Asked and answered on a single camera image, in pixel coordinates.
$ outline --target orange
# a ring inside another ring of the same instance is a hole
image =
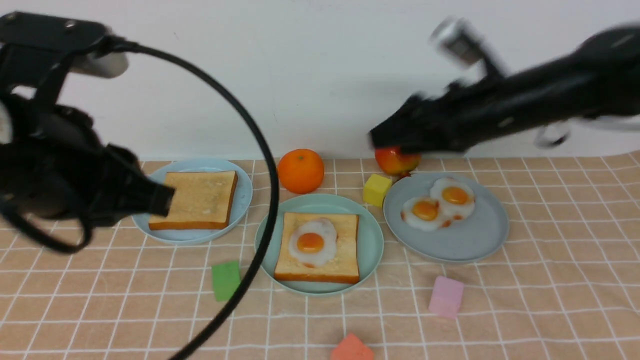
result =
[[[324,179],[324,163],[320,155],[309,149],[288,152],[278,163],[280,184],[292,193],[310,193]]]

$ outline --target light blue plate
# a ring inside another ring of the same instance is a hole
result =
[[[400,217],[404,202],[429,195],[433,183],[441,177],[452,177],[473,190],[474,212],[464,220],[429,233],[410,227]],[[385,197],[383,212],[389,228],[401,243],[440,263],[480,261],[498,251],[509,235],[509,217],[500,200],[477,182],[452,173],[413,174],[398,181]]]
[[[151,236],[154,239],[160,240],[164,243],[172,245],[194,245],[211,241],[215,238],[223,236],[234,226],[240,222],[240,219],[244,217],[251,199],[253,197],[253,185],[251,178],[247,173],[239,166],[231,163],[227,160],[219,159],[195,159],[186,161],[176,161],[163,168],[160,168],[153,174],[149,175],[154,181],[158,183],[164,182],[164,177],[167,172],[219,172],[219,171],[231,171],[235,170],[238,175],[238,182],[236,184],[236,192],[234,194],[234,202],[231,206],[231,215],[229,217],[229,225],[221,230],[149,230],[149,214],[140,214],[133,216],[133,222],[136,226],[142,230],[145,234]]]
[[[360,281],[357,284],[337,284],[334,282],[307,282],[307,281],[277,281],[273,278],[273,272],[280,255],[282,242],[282,230],[284,213],[317,213],[317,214],[357,214],[360,215],[358,223],[358,267],[360,269]],[[255,233],[255,248],[257,249],[264,234],[267,217],[264,217]],[[385,246],[382,229],[376,218],[362,205],[345,197],[329,194],[308,194],[289,199],[278,207],[278,218],[273,231],[273,237],[267,250],[267,255],[262,262],[262,269],[267,275],[282,285],[284,288],[296,293],[310,296],[328,296],[344,293],[366,281],[376,271]]]

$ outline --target slice of bread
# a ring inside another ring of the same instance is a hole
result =
[[[309,267],[289,253],[291,234],[308,221],[327,218],[338,233],[335,257],[320,267]],[[355,214],[285,213],[280,255],[273,277],[278,281],[315,281],[356,284],[358,268],[358,221]]]
[[[237,181],[235,171],[168,172],[164,184],[175,188],[169,215],[152,215],[149,229],[224,229],[229,225]]]

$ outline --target orange block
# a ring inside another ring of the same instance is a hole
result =
[[[354,334],[348,334],[331,352],[331,360],[373,360],[373,351]]]

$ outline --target red apple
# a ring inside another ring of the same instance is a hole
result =
[[[402,154],[399,147],[387,147],[376,150],[376,161],[385,174],[402,178],[418,167],[420,154]]]

